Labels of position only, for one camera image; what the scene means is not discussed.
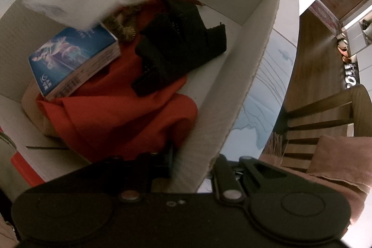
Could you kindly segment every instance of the wooden floor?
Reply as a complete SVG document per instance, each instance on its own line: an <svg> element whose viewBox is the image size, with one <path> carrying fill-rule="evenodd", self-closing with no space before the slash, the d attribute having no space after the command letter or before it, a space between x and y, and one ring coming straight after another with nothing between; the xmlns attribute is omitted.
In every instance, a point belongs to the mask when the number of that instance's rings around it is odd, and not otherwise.
<svg viewBox="0 0 372 248"><path fill-rule="evenodd" d="M296 61L283 109L291 111L314 101L331 96L345 89L345 76L337 39L330 30L310 11L300 17L300 32ZM348 108L326 111L295 124L335 120L348 115ZM314 138L321 134L345 136L346 126L326 130L296 131L288 139Z"/></svg>

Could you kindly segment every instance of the orange fabric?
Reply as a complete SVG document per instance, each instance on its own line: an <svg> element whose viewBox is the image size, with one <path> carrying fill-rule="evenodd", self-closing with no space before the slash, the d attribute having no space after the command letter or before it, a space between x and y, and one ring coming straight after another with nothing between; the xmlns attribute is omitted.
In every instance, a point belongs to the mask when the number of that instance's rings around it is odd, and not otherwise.
<svg viewBox="0 0 372 248"><path fill-rule="evenodd" d="M138 15L138 29L164 10L160 0L145 4ZM38 98L41 111L60 137L90 161L111 155L131 160L143 152L160 151L167 140L180 146L195 123L195 103L176 94L186 77L141 98L131 88L131 82L142 74L142 59L135 54L140 39L138 35L132 43L123 43L121 57L72 96L52 102Z"/></svg>

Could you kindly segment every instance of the patterned doormat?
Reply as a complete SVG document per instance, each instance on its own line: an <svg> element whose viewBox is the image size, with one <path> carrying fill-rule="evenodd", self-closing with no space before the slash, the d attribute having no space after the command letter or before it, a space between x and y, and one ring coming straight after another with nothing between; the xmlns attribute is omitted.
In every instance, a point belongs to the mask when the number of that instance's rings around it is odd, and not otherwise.
<svg viewBox="0 0 372 248"><path fill-rule="evenodd" d="M336 16L320 1L316 0L309 7L309 10L326 25L326 27L335 35L341 33L341 23Z"/></svg>

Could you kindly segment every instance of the black fabric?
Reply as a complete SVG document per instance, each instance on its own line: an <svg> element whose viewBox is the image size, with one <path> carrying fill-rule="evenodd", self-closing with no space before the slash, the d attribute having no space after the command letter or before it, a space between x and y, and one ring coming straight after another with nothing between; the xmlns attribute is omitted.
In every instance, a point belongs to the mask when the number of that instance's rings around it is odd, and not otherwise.
<svg viewBox="0 0 372 248"><path fill-rule="evenodd" d="M163 0L169 13L160 13L141 31L136 54L143 74L133 83L138 96L151 94L226 51L221 24L207 29L198 8L184 0Z"/></svg>

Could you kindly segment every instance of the red cloth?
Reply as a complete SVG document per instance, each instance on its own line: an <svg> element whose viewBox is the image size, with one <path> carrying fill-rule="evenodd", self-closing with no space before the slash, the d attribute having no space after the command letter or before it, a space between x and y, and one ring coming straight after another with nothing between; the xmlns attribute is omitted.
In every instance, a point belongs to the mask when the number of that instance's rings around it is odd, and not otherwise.
<svg viewBox="0 0 372 248"><path fill-rule="evenodd" d="M160 0L144 5L138 29L164 10ZM138 97L131 88L132 81L142 74L142 59L134 52L140 39L137 35L132 43L122 44L121 57L72 96L52 102L38 100L39 108L66 144L92 162L112 155L131 160L143 152L160 151L167 140L180 146L195 123L195 103L176 94L186 77L145 97Z"/></svg>

